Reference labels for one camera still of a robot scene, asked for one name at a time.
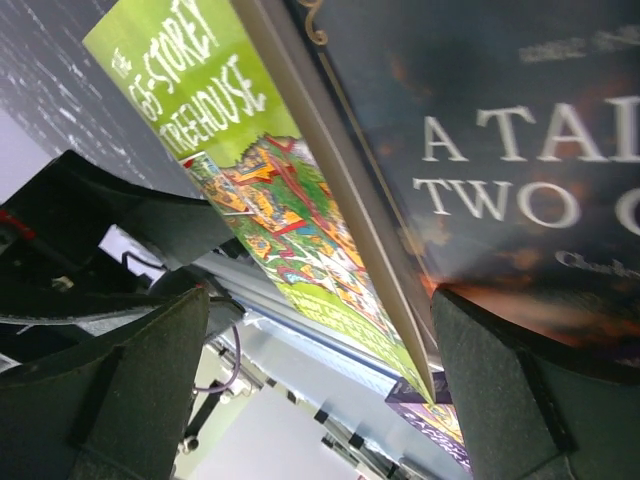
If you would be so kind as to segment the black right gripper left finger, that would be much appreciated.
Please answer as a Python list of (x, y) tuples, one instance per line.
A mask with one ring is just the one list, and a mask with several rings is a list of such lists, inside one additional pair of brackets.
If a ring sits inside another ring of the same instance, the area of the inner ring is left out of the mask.
[(195, 288), (2, 373), (2, 478), (170, 478), (208, 311), (208, 294)]

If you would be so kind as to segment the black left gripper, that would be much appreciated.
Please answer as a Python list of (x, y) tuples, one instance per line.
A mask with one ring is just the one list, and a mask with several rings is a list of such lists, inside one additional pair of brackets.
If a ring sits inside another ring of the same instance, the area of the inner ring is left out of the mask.
[(59, 293), (135, 293), (235, 238), (206, 200), (130, 183), (72, 150), (1, 204), (1, 276)]

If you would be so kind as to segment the purple 52-storey treehouse book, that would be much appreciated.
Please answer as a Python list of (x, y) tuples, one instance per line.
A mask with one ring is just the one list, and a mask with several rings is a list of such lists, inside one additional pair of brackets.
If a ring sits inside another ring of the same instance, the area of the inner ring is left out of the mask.
[(471, 463), (449, 391), (444, 371), (433, 374), (436, 401), (429, 404), (405, 379), (400, 377), (388, 393), (385, 403), (422, 435), (451, 456), (471, 474)]

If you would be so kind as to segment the lime 65-storey treehouse book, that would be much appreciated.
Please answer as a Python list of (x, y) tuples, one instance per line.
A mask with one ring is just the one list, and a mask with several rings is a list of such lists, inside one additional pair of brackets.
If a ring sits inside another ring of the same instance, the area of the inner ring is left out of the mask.
[(288, 303), (426, 393), (232, 4), (119, 1), (84, 43)]

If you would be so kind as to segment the dark Tale of Two Cities book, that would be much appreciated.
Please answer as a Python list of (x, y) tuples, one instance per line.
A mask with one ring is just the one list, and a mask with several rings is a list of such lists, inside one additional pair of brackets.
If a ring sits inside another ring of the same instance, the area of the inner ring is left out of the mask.
[(285, 5), (424, 288), (639, 361), (639, 5)]

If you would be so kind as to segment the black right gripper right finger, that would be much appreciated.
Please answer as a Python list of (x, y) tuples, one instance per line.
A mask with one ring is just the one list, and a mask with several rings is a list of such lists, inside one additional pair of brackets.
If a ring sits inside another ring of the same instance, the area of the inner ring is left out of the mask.
[(474, 478), (638, 478), (638, 369), (447, 290), (431, 314)]

